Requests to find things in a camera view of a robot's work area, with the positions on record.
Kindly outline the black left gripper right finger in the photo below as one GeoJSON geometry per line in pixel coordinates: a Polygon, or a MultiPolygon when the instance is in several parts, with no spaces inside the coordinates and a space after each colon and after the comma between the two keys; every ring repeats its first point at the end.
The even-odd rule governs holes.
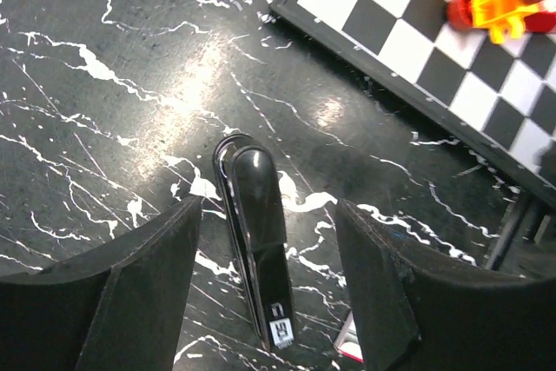
{"type": "Polygon", "coordinates": [[[366,369],[554,369],[553,278],[458,261],[346,200],[335,225],[366,369]]]}

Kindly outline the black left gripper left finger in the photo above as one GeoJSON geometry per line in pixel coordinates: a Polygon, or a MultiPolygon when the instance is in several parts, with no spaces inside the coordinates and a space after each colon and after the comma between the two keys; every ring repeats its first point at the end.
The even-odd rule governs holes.
{"type": "Polygon", "coordinates": [[[170,370],[202,220],[188,197],[38,273],[1,279],[4,370],[170,370]]]}

